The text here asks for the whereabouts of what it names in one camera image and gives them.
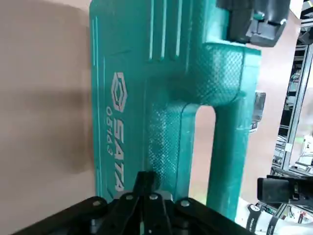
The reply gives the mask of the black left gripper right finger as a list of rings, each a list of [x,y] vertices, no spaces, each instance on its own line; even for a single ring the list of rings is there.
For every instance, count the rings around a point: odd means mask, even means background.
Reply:
[[[156,192],[157,174],[144,172],[145,235],[246,235],[247,230],[195,199],[167,200]]]

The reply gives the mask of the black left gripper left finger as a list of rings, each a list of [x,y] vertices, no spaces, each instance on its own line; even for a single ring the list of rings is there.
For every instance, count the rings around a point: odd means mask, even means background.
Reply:
[[[20,229],[16,235],[121,235],[133,217],[147,185],[147,172],[137,173],[132,191],[108,203],[93,196]]]

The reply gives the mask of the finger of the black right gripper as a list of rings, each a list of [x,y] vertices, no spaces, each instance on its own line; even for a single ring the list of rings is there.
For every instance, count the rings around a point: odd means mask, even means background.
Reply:
[[[289,202],[290,188],[287,180],[258,178],[258,200],[262,202]]]

